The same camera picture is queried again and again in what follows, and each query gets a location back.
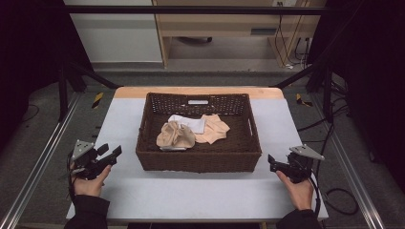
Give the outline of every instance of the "white table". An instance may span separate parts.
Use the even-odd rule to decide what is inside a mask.
[[[249,93],[263,151],[255,171],[216,174],[143,171],[135,148],[145,102],[140,97],[147,92]],[[111,150],[118,145],[122,147],[122,155],[102,190],[101,197],[111,201],[107,219],[128,222],[261,222],[281,219],[293,210],[284,184],[269,171],[267,162],[267,154],[277,161],[287,162],[288,148],[302,144],[288,104],[277,89],[121,88],[105,117],[96,148],[104,143],[108,143]],[[72,205],[67,218],[74,214]],[[319,219],[327,217],[322,204]]]

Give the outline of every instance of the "gripper camera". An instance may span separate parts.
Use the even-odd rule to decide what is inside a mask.
[[[267,160],[270,163],[271,172],[275,173],[279,170],[293,183],[299,183],[310,177],[314,159],[325,160],[323,156],[307,145],[290,147],[289,149],[291,153],[288,155],[288,164],[276,161],[271,155],[268,155]]]
[[[97,160],[98,156],[104,155],[109,150],[108,144],[95,149],[95,144],[78,140],[70,157],[70,162],[75,163],[71,168],[71,175],[84,179],[95,179],[107,165],[117,164],[117,157],[122,153],[121,146],[118,146],[110,155]]]

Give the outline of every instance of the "person's right hand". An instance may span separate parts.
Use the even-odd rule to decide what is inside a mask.
[[[111,165],[104,168],[97,178],[92,180],[86,180],[79,177],[72,177],[72,182],[74,183],[75,194],[85,195],[99,198],[101,194],[101,187],[104,184],[104,179],[111,172]]]
[[[311,209],[313,187],[308,179],[300,183],[292,183],[281,171],[276,172],[279,179],[285,184],[294,207],[298,210]]]

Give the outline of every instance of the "cloth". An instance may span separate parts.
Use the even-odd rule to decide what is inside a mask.
[[[202,119],[205,119],[205,127],[203,134],[195,134],[197,142],[208,142],[209,144],[212,144],[218,139],[226,138],[226,132],[229,131],[230,128],[228,125],[226,125],[226,123],[221,121],[217,114],[204,114]]]
[[[110,202],[103,198],[77,195],[74,201],[75,216],[65,229],[107,229],[107,211]]]
[[[205,119],[194,119],[173,114],[169,117],[168,121],[178,121],[180,125],[186,125],[190,128],[194,134],[203,134]]]
[[[276,223],[277,229],[321,229],[312,210],[294,210]]]
[[[191,148],[195,143],[194,133],[185,125],[179,126],[178,121],[164,123],[156,139],[156,144],[164,148]]]

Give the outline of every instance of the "wicker basket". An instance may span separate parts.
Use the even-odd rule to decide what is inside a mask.
[[[171,115],[201,118],[217,114],[230,130],[213,144],[197,143],[186,151],[164,152],[156,144]],[[253,172],[262,153],[248,94],[154,94],[146,96],[137,156],[145,171],[195,173]]]

